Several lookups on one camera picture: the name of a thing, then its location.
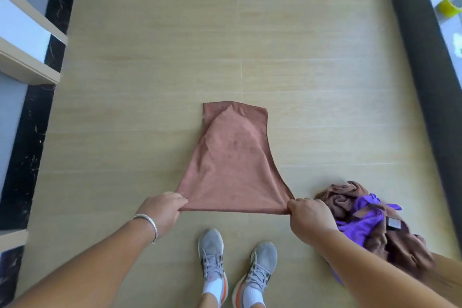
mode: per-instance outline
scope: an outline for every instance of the wooden floor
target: wooden floor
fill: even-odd
[[[457,258],[390,0],[75,0],[68,35],[18,292],[146,196],[174,191],[209,101],[268,108],[274,159],[297,197],[356,180]],[[355,307],[288,217],[207,212],[183,213],[143,253],[115,306],[194,307],[206,227],[223,235],[231,285],[252,248],[274,242],[269,307]]]

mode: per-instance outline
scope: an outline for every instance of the brown cloth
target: brown cloth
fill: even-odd
[[[421,275],[434,265],[432,253],[426,248],[424,238],[411,233],[408,225],[398,213],[381,202],[378,205],[368,206],[351,214],[356,198],[366,196],[369,192],[355,181],[347,185],[334,185],[315,196],[315,199],[324,201],[331,210],[336,221],[351,222],[364,217],[373,208],[380,209],[384,215],[399,219],[401,230],[387,229],[384,219],[369,233],[364,242],[364,248],[386,261],[394,264],[401,270],[415,277]]]
[[[288,214],[293,195],[269,149],[268,112],[234,101],[204,104],[202,135],[180,185],[183,211]]]

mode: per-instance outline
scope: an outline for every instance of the left hand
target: left hand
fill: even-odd
[[[151,217],[156,223],[159,238],[168,233],[180,216],[179,209],[188,203],[180,194],[165,192],[157,196],[148,197],[138,208],[136,213],[143,213]]]

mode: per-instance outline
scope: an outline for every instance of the sneaker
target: sneaker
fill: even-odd
[[[226,301],[229,291],[228,279],[223,269],[224,248],[225,244],[217,229],[207,229],[200,237],[199,244],[197,245],[205,281],[214,281],[219,278],[223,280],[223,291],[220,296],[221,302],[218,305],[219,307]]]
[[[268,285],[268,281],[276,269],[278,252],[276,247],[269,241],[261,242],[250,256],[250,270],[237,283],[232,294],[234,308],[244,308],[243,293],[250,286],[259,290],[262,294]]]

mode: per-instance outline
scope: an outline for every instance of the bangle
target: bangle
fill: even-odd
[[[151,223],[151,225],[152,225],[153,228],[154,228],[154,233],[156,234],[156,237],[155,237],[154,240],[153,240],[153,244],[155,244],[155,243],[156,243],[156,240],[157,240],[157,237],[158,237],[158,235],[159,235],[159,234],[157,233],[156,223],[154,223],[154,221],[151,219],[151,217],[149,217],[149,216],[147,216],[146,214],[143,214],[143,213],[135,214],[135,215],[133,216],[133,218],[130,219],[130,220],[133,220],[133,219],[135,219],[135,218],[143,218],[143,219],[146,219],[149,223]]]

